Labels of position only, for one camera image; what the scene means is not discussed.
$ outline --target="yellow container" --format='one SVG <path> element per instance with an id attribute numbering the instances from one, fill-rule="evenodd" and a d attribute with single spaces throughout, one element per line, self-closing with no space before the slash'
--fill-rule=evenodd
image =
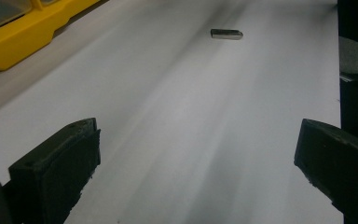
<path id="1" fill-rule="evenodd" d="M 54 31 L 99 0 L 31 0 L 32 10 L 0 27 L 0 70 L 46 46 Z"/>

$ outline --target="yellow bin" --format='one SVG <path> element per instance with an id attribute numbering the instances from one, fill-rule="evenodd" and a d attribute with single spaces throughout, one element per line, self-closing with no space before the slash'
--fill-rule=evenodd
<path id="1" fill-rule="evenodd" d="M 31 0 L 29 12 L 0 27 L 0 70 L 8 69 L 46 46 L 54 31 L 98 1 Z"/>

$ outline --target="black rubber pad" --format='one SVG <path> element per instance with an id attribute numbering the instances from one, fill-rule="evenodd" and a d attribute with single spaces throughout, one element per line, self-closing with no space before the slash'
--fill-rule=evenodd
<path id="1" fill-rule="evenodd" d="M 69 124 L 9 167 L 25 224 L 60 224 L 100 164 L 95 119 Z"/>
<path id="2" fill-rule="evenodd" d="M 347 220 L 358 224 L 357 137 L 334 126 L 304 119 L 295 165 Z"/>

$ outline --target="white surface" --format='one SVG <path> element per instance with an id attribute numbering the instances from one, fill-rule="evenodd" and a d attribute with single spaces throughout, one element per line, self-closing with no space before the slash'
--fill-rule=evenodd
<path id="1" fill-rule="evenodd" d="M 303 118 L 339 126 L 335 3 L 104 3 L 0 73 L 0 181 L 95 117 L 102 165 L 65 223 L 342 223 L 293 165 Z"/>

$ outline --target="small metal part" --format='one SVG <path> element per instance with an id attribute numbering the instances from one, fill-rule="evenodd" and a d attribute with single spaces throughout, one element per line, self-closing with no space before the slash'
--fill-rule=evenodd
<path id="1" fill-rule="evenodd" d="M 243 37 L 243 33 L 239 30 L 212 29 L 211 37 L 213 39 L 240 40 Z"/>

